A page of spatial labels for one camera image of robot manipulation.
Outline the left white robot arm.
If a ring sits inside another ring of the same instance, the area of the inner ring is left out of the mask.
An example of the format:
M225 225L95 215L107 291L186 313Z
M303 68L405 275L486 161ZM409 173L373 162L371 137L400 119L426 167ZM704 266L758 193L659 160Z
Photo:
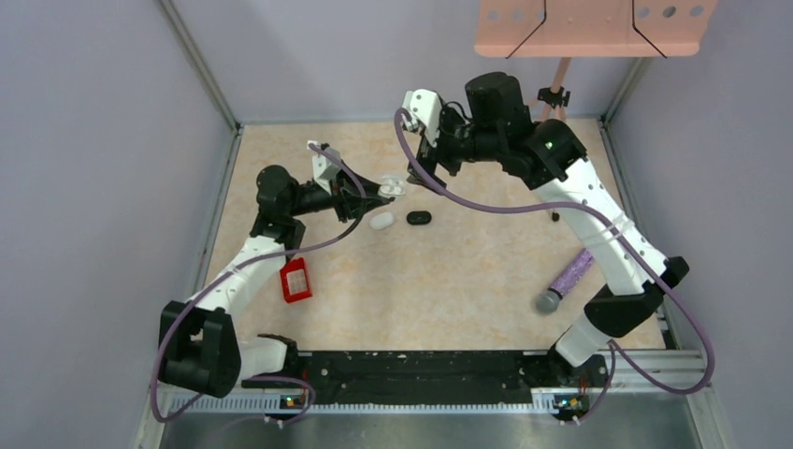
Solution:
M277 386L293 384L300 363L285 338L261 335L241 342L235 322L259 290L293 259L306 227L299 216L332 210L342 223L395 200L390 186L326 165L298 182L272 165L256 178L258 212L238 254L209 285L186 301L171 301L160 318L157 381L215 398L253 376Z

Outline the small white square earbud case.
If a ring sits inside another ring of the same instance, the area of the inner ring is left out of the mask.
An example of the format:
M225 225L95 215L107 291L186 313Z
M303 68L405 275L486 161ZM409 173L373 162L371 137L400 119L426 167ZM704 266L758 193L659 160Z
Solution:
M379 195L383 197L399 198L407 194L408 183L400 176L384 175L379 181Z

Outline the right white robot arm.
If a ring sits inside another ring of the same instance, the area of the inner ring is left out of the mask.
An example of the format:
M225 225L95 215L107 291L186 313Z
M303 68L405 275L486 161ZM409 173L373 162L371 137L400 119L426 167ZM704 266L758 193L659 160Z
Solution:
M586 361L609 340L645 322L687 275L680 257L654 247L603 186L584 144L562 121L531 118L519 80L491 72L465 87L469 114L427 89L406 92L396 116L401 133L420 137L409 180L442 192L435 171L496 163L555 210L599 266L605 285L550 349L548 371L561 385L585 375Z

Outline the white oval charging case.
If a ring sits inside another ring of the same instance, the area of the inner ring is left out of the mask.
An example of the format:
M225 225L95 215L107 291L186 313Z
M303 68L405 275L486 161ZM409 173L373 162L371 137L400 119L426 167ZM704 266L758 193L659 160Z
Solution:
M379 231L393 225L395 220L395 215L387 211L372 216L369 220L369 225L373 230Z

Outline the black oval earbud case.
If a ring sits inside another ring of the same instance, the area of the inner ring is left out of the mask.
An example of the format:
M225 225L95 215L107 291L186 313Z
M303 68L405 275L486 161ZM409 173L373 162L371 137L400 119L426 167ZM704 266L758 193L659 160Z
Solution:
M432 221L432 214L427 210L412 210L406 216L409 225L428 225Z

